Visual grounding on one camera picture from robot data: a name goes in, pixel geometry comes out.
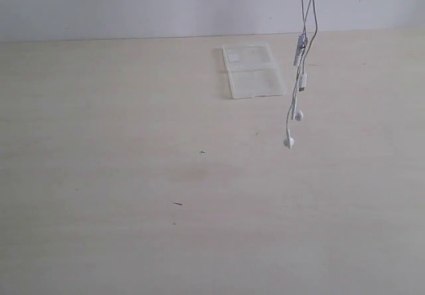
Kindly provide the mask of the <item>clear plastic storage box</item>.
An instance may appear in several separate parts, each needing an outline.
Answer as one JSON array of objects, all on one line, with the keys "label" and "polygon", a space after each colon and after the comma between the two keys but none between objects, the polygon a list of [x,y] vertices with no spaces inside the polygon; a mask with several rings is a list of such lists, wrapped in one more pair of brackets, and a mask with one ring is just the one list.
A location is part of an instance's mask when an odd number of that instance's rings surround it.
[{"label": "clear plastic storage box", "polygon": [[286,94],[286,84],[268,43],[224,45],[222,54],[233,99]]}]

